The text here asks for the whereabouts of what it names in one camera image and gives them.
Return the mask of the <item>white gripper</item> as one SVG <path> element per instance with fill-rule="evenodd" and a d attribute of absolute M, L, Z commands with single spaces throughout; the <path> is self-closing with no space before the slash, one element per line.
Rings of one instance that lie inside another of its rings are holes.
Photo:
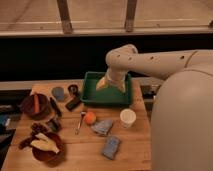
<path fill-rule="evenodd" d="M 106 78 L 101 78 L 96 85 L 96 90 L 102 90 L 108 87 L 108 82 L 112 85 L 116 85 L 117 89 L 121 91 L 122 93 L 126 92 L 125 84 L 123 83 L 125 81 L 126 72 L 117 70 L 114 68 L 108 68 L 106 72 Z"/>

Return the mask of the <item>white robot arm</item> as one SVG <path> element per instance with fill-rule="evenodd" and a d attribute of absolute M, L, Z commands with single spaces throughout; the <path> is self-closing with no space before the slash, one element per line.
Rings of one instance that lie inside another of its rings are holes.
<path fill-rule="evenodd" d="M 129 71 L 163 81 L 151 115 L 152 171 L 213 171 L 213 50 L 140 53 L 132 44 L 105 57 L 101 90 L 125 90 Z"/>

